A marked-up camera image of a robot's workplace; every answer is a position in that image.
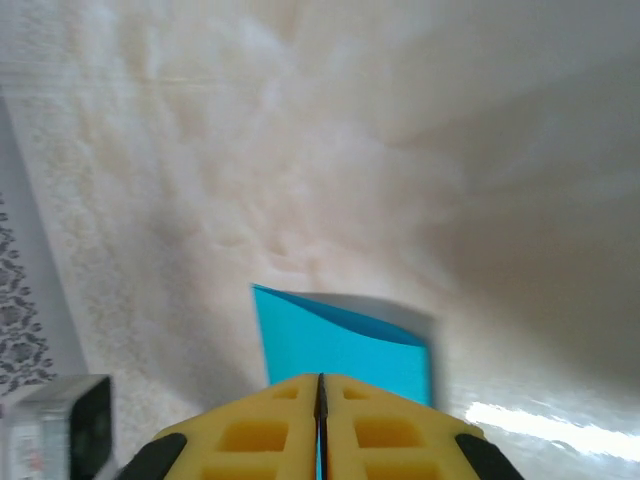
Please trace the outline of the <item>blue square paper sheet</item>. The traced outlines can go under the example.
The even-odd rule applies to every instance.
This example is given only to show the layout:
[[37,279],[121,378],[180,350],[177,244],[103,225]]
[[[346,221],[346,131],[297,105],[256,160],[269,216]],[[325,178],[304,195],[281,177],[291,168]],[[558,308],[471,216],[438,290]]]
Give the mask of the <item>blue square paper sheet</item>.
[[271,385],[302,374],[341,374],[422,405],[433,404],[432,355],[423,337],[372,313],[313,295],[253,285]]

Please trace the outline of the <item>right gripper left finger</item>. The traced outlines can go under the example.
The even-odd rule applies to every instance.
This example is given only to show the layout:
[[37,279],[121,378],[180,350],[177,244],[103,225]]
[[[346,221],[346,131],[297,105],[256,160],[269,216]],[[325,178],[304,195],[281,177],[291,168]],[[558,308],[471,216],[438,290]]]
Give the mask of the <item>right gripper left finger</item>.
[[161,430],[134,480],[318,480],[318,383],[300,375]]

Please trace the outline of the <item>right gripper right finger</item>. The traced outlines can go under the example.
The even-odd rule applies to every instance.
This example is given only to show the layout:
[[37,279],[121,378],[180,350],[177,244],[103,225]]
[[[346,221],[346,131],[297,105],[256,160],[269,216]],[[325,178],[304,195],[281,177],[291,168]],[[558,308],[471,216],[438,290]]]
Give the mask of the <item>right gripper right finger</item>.
[[483,431],[343,375],[322,376],[322,480],[525,480]]

